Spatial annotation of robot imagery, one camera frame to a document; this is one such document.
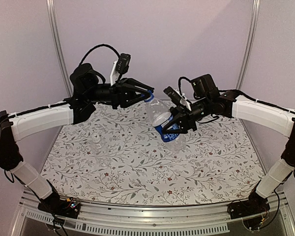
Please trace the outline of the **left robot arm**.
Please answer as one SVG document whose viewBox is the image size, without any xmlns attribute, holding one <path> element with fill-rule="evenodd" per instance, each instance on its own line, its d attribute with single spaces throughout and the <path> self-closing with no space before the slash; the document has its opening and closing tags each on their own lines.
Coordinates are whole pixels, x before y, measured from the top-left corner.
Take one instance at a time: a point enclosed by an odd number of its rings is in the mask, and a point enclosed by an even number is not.
<svg viewBox="0 0 295 236">
<path fill-rule="evenodd" d="M 128 66 L 113 63 L 110 82 L 95 71 L 90 63 L 80 64 L 70 76 L 74 92 L 58 103 L 8 114 L 0 112 L 0 168 L 11 172 L 30 188 L 52 213 L 60 213 L 62 200 L 52 185 L 23 160 L 17 142 L 54 127 L 79 124 L 95 112 L 95 104 L 113 109 L 128 108 L 150 97 L 154 89 L 133 78 L 120 78 Z"/>
</svg>

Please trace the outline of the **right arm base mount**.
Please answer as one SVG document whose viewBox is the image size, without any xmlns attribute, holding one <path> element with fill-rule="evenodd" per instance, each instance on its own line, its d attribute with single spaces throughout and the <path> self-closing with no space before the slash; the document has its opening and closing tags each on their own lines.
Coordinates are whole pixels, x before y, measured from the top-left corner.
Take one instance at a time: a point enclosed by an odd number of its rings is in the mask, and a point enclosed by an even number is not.
<svg viewBox="0 0 295 236">
<path fill-rule="evenodd" d="M 253 190 L 247 200 L 235 200 L 228 204 L 227 212 L 231 219 L 242 218 L 270 210 L 267 198 L 262 198 Z"/>
</svg>

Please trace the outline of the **blue label plastic bottle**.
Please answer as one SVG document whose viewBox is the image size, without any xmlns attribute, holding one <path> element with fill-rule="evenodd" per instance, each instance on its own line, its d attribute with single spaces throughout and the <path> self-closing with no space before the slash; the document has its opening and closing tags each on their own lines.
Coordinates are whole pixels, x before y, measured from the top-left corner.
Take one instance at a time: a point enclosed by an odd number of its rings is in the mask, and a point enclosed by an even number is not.
<svg viewBox="0 0 295 236">
<path fill-rule="evenodd" d="M 149 98 L 145 99 L 144 102 L 147 116 L 153 128 L 159 134 L 162 142 L 172 153 L 180 153 L 180 151 L 185 148 L 184 135 L 163 133 L 163 127 L 173 119 L 173 115 L 163 101 L 155 98 L 151 90 L 148 92 Z"/>
</svg>

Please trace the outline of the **blue bottle cap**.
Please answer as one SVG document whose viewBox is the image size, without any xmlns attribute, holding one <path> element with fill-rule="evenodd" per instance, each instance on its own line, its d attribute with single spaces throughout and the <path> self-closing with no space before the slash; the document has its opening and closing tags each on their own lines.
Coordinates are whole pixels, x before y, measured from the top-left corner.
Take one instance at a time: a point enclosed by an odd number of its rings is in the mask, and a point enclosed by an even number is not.
<svg viewBox="0 0 295 236">
<path fill-rule="evenodd" d="M 143 100 L 144 102 L 150 102 L 154 99 L 154 94 L 151 90 L 148 91 L 147 97 Z"/>
</svg>

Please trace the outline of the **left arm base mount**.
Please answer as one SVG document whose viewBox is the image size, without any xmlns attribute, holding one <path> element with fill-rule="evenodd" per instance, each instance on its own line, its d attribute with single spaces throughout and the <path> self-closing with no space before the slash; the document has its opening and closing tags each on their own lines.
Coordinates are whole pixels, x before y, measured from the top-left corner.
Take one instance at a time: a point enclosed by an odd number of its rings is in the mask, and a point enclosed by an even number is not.
<svg viewBox="0 0 295 236">
<path fill-rule="evenodd" d="M 52 193 L 46 199 L 40 200 L 38 209 L 54 215 L 77 219 L 81 209 L 81 202 L 73 197 L 68 197 L 65 200 L 61 199 L 57 190 L 51 183 L 49 184 Z"/>
</svg>

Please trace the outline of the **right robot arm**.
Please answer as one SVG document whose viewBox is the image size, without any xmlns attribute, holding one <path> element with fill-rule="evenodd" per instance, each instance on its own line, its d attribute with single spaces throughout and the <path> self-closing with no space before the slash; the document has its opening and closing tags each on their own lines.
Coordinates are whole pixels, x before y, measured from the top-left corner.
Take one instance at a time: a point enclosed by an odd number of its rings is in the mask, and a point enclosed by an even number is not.
<svg viewBox="0 0 295 236">
<path fill-rule="evenodd" d="M 195 102 L 189 102 L 180 89 L 167 87 L 164 93 L 174 103 L 173 120 L 162 128 L 166 134 L 196 131 L 196 123 L 208 115 L 236 118 L 271 130 L 287 138 L 281 157 L 257 183 L 244 204 L 248 214 L 260 210 L 272 192 L 295 170 L 295 109 L 252 98 L 238 89 L 219 89 L 211 75 L 189 80 Z"/>
</svg>

